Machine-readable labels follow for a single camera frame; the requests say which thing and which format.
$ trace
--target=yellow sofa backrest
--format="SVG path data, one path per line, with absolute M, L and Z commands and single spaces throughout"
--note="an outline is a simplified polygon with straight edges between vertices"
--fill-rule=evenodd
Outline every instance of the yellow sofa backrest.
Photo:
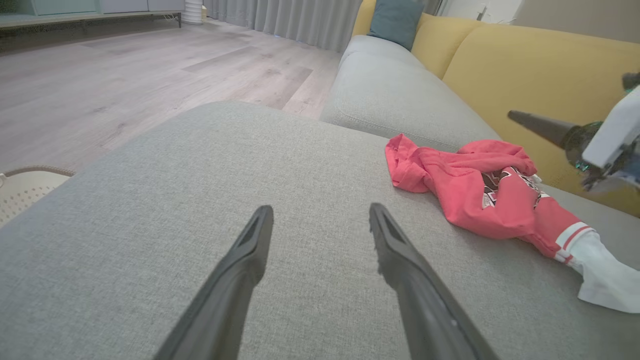
M 363 0 L 353 35 L 369 32 L 375 5 Z M 503 140 L 522 145 L 544 183 L 640 217 L 635 190 L 583 192 L 561 149 L 507 118 L 521 110 L 575 124 L 604 120 L 625 95 L 622 74 L 640 71 L 640 44 L 423 14 L 412 54 Z

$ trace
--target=laundry basket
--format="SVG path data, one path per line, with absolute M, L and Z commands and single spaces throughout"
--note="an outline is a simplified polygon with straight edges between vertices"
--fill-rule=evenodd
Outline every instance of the laundry basket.
M 74 174 L 48 166 L 23 167 L 0 174 L 0 227 Z

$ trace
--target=clothing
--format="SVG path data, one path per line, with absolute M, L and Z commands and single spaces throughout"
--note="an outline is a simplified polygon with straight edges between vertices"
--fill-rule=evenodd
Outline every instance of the clothing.
M 522 147 L 480 140 L 454 154 L 417 147 L 400 134 L 389 141 L 385 153 L 393 185 L 409 192 L 433 192 L 452 224 L 488 238 L 529 242 L 545 256 L 589 273 L 586 283 L 589 278 L 589 287 L 599 291 L 581 291 L 580 299 L 640 312 L 640 273 L 615 260 L 593 228 L 535 185 L 531 177 L 536 167 Z M 577 243 L 580 259 L 572 252 Z M 625 285 L 619 285 L 621 274 Z M 636 290 L 627 289 L 632 283 L 638 285 Z

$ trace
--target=throw pillow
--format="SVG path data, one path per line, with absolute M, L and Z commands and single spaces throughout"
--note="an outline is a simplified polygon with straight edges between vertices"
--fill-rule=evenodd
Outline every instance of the throw pillow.
M 411 51 L 423 8 L 422 3 L 412 0 L 377 0 L 367 35 L 393 41 Z

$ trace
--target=wooden floor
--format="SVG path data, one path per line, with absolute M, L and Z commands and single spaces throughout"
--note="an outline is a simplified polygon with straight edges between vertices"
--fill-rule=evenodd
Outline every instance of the wooden floor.
M 0 172 L 26 165 L 81 170 L 212 101 L 317 119 L 340 60 L 334 51 L 211 19 L 182 29 L 148 23 L 125 35 L 76 34 L 55 45 L 33 35 L 38 47 L 0 56 Z

